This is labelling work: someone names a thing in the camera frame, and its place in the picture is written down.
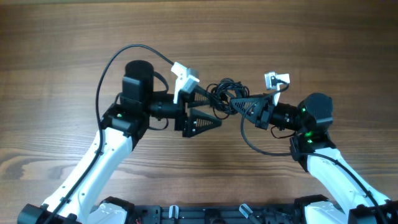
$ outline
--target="black cable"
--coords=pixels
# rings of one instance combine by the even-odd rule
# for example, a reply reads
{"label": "black cable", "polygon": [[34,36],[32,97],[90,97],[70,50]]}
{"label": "black cable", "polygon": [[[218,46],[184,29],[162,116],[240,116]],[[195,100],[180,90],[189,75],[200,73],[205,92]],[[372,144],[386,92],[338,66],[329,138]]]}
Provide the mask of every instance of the black cable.
{"label": "black cable", "polygon": [[384,224],[388,224],[383,212],[380,209],[379,204],[376,202],[376,200],[372,196],[372,193],[370,192],[370,190],[366,189],[366,187],[361,183],[361,181],[359,181],[358,178],[351,171],[349,171],[349,169],[347,167],[345,167],[343,164],[341,164],[337,159],[333,159],[331,157],[328,157],[328,156],[325,156],[322,154],[318,154],[318,153],[300,153],[299,155],[318,156],[318,157],[327,159],[329,161],[332,161],[336,165],[340,166],[359,185],[359,187],[363,190],[363,192],[365,192],[366,196],[369,197],[369,199],[372,201],[374,208],[376,209],[376,211],[378,212],[378,214],[381,218],[381,221]]}
{"label": "black cable", "polygon": [[163,77],[163,75],[161,75],[157,72],[154,72],[154,76],[164,84],[164,87],[166,87],[165,90],[161,90],[161,91],[157,91],[157,92],[158,93],[167,93],[169,91],[169,84],[167,84],[167,80]]}
{"label": "black cable", "polygon": [[242,138],[243,140],[256,152],[267,155],[267,156],[291,156],[291,153],[274,153],[274,152],[266,152],[263,150],[258,149],[256,146],[254,146],[246,137],[246,135],[244,134],[244,119],[246,118],[246,115],[248,112],[251,111],[251,109],[254,107],[254,105],[260,103],[261,100],[266,100],[272,96],[274,96],[277,93],[282,93],[283,91],[286,91],[289,88],[289,84],[285,81],[282,80],[278,80],[278,82],[285,84],[286,86],[278,91],[274,91],[268,95],[266,95],[265,97],[261,98],[260,100],[257,100],[255,103],[252,103],[251,106],[249,106],[243,113],[242,115],[242,120],[241,120],[241,134],[242,134]]}
{"label": "black cable", "polygon": [[76,188],[80,185],[80,183],[83,181],[83,179],[86,177],[86,175],[89,173],[89,171],[91,170],[91,168],[94,166],[95,162],[97,161],[97,159],[99,158],[99,156],[102,153],[102,147],[103,147],[103,132],[102,132],[102,128],[101,128],[101,118],[100,118],[100,109],[98,106],[98,101],[100,99],[100,89],[101,89],[101,85],[102,82],[104,80],[105,74],[108,71],[108,68],[111,66],[113,60],[124,50],[132,48],[132,47],[142,47],[145,49],[150,50],[151,52],[155,53],[156,55],[158,55],[160,58],[164,59],[166,62],[168,62],[169,64],[173,65],[174,62],[169,60],[167,57],[163,56],[161,53],[159,53],[158,51],[156,51],[155,49],[148,47],[146,45],[143,44],[130,44],[127,45],[123,48],[121,48],[120,50],[118,50],[111,58],[111,60],[108,62],[108,64],[106,65],[101,78],[99,79],[98,82],[98,86],[97,86],[97,91],[95,94],[95,115],[96,115],[96,120],[97,120],[97,125],[98,125],[98,130],[99,130],[99,146],[98,149],[96,150],[95,156],[93,158],[93,160],[90,162],[90,164],[88,165],[87,169],[84,171],[84,173],[80,176],[80,178],[76,181],[76,183],[73,185],[73,187],[69,190],[69,192],[66,194],[66,196],[64,196],[64,198],[61,199],[61,202],[59,203],[59,205],[54,209],[54,211],[49,215],[49,217],[46,219],[46,221],[44,222],[44,224],[48,224],[51,219],[59,212],[59,210],[65,205],[65,203],[68,202],[69,198],[72,196],[72,194],[74,193],[74,191],[76,190]]}
{"label": "black cable", "polygon": [[290,138],[290,137],[293,137],[293,136],[296,135],[296,132],[293,132],[293,133],[290,134],[290,135],[277,137],[277,136],[275,136],[275,134],[274,134],[274,132],[273,132],[273,129],[274,129],[274,128],[277,128],[277,126],[272,127],[270,131],[271,131],[272,136],[273,136],[274,138],[276,138],[276,139]]}
{"label": "black cable", "polygon": [[[241,82],[234,82],[231,78],[223,78],[218,84],[212,83],[206,88],[206,97],[209,99],[210,106],[213,107],[213,112],[216,118],[226,119],[230,115],[237,114],[238,112],[231,107],[230,100],[233,98],[246,98],[249,97],[250,91],[247,86]],[[216,114],[216,110],[226,114],[224,118],[220,118]]]}
{"label": "black cable", "polygon": [[122,93],[118,93],[118,94],[116,95],[116,97],[115,97],[115,99],[114,99],[114,102],[113,102],[114,105],[118,102],[119,96],[120,96],[121,94],[122,94]]}
{"label": "black cable", "polygon": [[166,125],[163,128],[148,127],[148,129],[153,130],[153,131],[161,131],[161,130],[165,130],[168,126],[169,126],[169,119],[166,118]]}

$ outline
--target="white bracket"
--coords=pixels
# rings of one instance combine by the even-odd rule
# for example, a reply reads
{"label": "white bracket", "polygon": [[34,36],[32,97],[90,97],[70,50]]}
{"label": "white bracket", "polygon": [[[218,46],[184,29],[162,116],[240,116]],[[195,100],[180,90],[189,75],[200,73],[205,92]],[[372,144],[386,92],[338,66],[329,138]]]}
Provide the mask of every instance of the white bracket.
{"label": "white bracket", "polygon": [[172,205],[169,208],[169,218],[178,219],[178,215],[180,213],[180,208],[176,205]]}
{"label": "white bracket", "polygon": [[112,203],[102,203],[97,210],[90,213],[87,224],[123,224],[126,223],[127,211]]}
{"label": "white bracket", "polygon": [[[278,75],[276,72],[269,72],[269,73],[266,73],[264,75],[264,77],[266,79],[267,90],[277,90],[277,91],[280,90],[280,86],[283,83],[278,83],[276,85],[273,85],[272,84],[273,80],[282,80],[282,81],[284,81],[286,83],[290,83],[289,74],[280,74],[280,75]],[[273,103],[274,103],[275,106],[276,106],[276,104],[278,104],[279,96],[280,96],[280,93],[277,93],[277,94],[274,95]]]}
{"label": "white bracket", "polygon": [[249,218],[250,214],[253,213],[253,211],[250,209],[250,207],[248,205],[246,205],[245,203],[241,204],[241,206],[239,206],[239,211],[242,213],[242,215],[244,215],[245,218]]}
{"label": "white bracket", "polygon": [[313,202],[304,208],[307,224],[345,224],[348,216],[337,210],[331,202]]}
{"label": "white bracket", "polygon": [[198,84],[198,72],[192,68],[187,68],[178,62],[174,62],[172,72],[177,75],[173,99],[173,102],[177,104],[178,93],[180,90],[185,93],[191,93]]}

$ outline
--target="wooden table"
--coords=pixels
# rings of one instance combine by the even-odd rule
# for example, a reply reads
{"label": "wooden table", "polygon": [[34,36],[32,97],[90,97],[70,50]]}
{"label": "wooden table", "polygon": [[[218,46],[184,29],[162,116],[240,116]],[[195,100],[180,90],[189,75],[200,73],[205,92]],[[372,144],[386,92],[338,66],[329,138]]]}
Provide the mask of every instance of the wooden table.
{"label": "wooden table", "polygon": [[[40,205],[76,166],[97,131],[101,72],[131,43],[195,68],[202,87],[230,77],[262,93],[264,72],[275,70],[290,73],[281,102],[331,96],[332,140],[365,180],[397,200],[397,9],[395,1],[343,0],[0,6],[0,223],[15,222],[27,203]],[[167,63],[128,50],[105,78],[101,113],[121,91],[125,64],[136,59],[151,62],[174,89]],[[291,157],[251,150],[239,121],[191,139],[172,128],[148,131],[98,201],[237,205],[330,196]],[[263,150],[289,150],[287,139],[252,124],[246,134]]]}

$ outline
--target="white mount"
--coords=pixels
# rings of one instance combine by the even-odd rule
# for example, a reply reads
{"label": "white mount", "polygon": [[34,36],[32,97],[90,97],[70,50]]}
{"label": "white mount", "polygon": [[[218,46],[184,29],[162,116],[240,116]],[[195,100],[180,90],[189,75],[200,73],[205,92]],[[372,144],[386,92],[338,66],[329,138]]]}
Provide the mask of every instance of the white mount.
{"label": "white mount", "polygon": [[[269,72],[269,73],[266,73],[264,75],[264,77],[266,78],[267,90],[277,90],[277,91],[280,90],[280,86],[283,83],[278,83],[276,85],[272,85],[271,80],[273,80],[273,79],[278,79],[278,80],[282,80],[286,83],[290,83],[289,74],[278,75],[276,72]],[[275,106],[276,106],[276,104],[278,104],[279,96],[280,96],[280,93],[277,93],[274,95],[273,103]]]}
{"label": "white mount", "polygon": [[177,75],[174,89],[174,104],[178,102],[178,93],[180,90],[185,93],[191,93],[199,82],[198,72],[192,68],[187,68],[178,62],[174,62],[172,72]]}

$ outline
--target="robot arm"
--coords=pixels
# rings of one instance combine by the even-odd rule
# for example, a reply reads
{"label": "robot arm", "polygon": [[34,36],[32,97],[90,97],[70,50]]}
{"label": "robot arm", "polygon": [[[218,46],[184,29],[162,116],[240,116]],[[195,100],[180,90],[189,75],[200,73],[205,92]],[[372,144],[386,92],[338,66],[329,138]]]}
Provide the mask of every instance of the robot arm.
{"label": "robot arm", "polygon": [[[135,140],[131,136],[124,136],[122,131],[106,128],[102,132],[104,134],[103,154],[69,198],[69,202],[58,212],[58,215],[68,217],[70,214],[74,214],[78,222],[86,223],[91,208],[94,206],[103,187],[118,165],[130,155],[132,149],[134,149],[133,146],[136,145],[134,143]],[[97,132],[83,159],[77,164],[65,182],[50,197],[44,200],[42,206],[47,207],[49,212],[52,212],[58,206],[61,202],[60,199],[69,192],[73,184],[77,182],[78,178],[87,169],[88,164],[95,156],[99,142],[100,135]]]}
{"label": "robot arm", "polygon": [[[105,201],[99,210],[90,212],[111,174],[120,162],[130,155],[149,129],[150,116],[175,119],[174,129],[182,131],[182,136],[188,138],[221,126],[220,120],[192,109],[195,106],[210,104],[207,98],[209,93],[196,86],[199,82],[197,73],[177,62],[172,71],[177,75],[174,95],[165,91],[153,91],[153,78],[159,74],[154,75],[156,72],[150,63],[133,61],[126,65],[120,104],[111,105],[101,120],[103,152],[67,203],[57,212],[55,223],[127,222],[130,212],[127,202],[121,202],[124,206],[117,206]],[[267,88],[274,90],[280,90],[278,80],[285,84],[290,81],[289,74],[278,75],[275,72],[266,74],[265,78]],[[333,122],[331,98],[321,93],[313,93],[295,107],[278,103],[280,93],[271,95],[270,98],[264,96],[266,95],[233,98],[230,100],[231,107],[245,114],[245,117],[258,128],[267,129],[268,125],[273,124],[280,130],[295,131],[296,135],[290,138],[293,159],[329,190],[344,212],[336,209],[325,197],[298,198],[295,201],[299,217],[297,223],[360,223],[363,220],[383,223],[380,215],[376,213],[374,202],[369,198],[370,195],[380,205],[383,214],[396,214],[396,202],[391,203],[385,195],[366,183],[344,161],[330,140],[328,127]],[[189,117],[185,112],[186,106],[190,108]],[[43,223],[47,219],[93,160],[100,143],[99,133],[60,188],[47,198],[40,208],[26,205],[18,217],[19,223]]]}
{"label": "robot arm", "polygon": [[[150,128],[149,116],[158,119],[175,119],[175,130],[182,131],[183,137],[188,138],[221,126],[221,121],[218,119],[191,108],[208,104],[208,101],[195,101],[196,94],[206,95],[204,90],[197,86],[199,79],[196,71],[178,62],[174,63],[172,71],[177,75],[175,87],[177,96],[167,94],[166,91],[153,91],[154,77],[159,78],[160,74],[154,71],[149,62],[138,60],[126,65],[120,104],[112,104],[101,120],[102,153],[77,189],[57,212],[53,218],[55,223],[101,223],[109,218],[124,220],[121,216],[127,215],[127,211],[121,208],[114,209],[111,213],[104,212],[105,217],[102,217],[104,214],[101,213],[90,215],[90,212],[112,173],[130,155],[146,130]],[[191,108],[190,116],[187,116],[185,112],[186,104]],[[201,121],[206,121],[206,125],[197,126],[197,123]],[[18,222],[43,223],[87,170],[96,155],[99,144],[100,131],[97,132],[89,150],[65,182],[45,199],[40,208],[28,204],[20,213]]]}
{"label": "robot arm", "polygon": [[[278,75],[275,72],[265,74],[265,78],[267,89],[275,90],[279,90],[279,80],[285,84],[290,81],[289,74]],[[355,220],[367,219],[371,223],[383,223],[375,206],[385,205],[390,202],[389,198],[362,179],[347,164],[330,140],[328,128],[333,122],[331,98],[321,93],[313,93],[298,107],[278,103],[278,99],[279,93],[272,95],[271,98],[253,96],[232,99],[231,103],[238,112],[246,113],[248,120],[257,128],[267,129],[269,124],[273,124],[280,130],[295,131],[295,135],[290,138],[290,152],[293,159],[327,188],[344,212],[337,210],[324,198],[311,200],[306,198],[304,203],[301,203],[306,222],[356,223]],[[260,103],[253,107],[246,106],[259,100]],[[364,208],[367,209],[367,213],[358,212]],[[392,210],[388,206],[383,206],[382,209],[385,213],[387,210]]]}

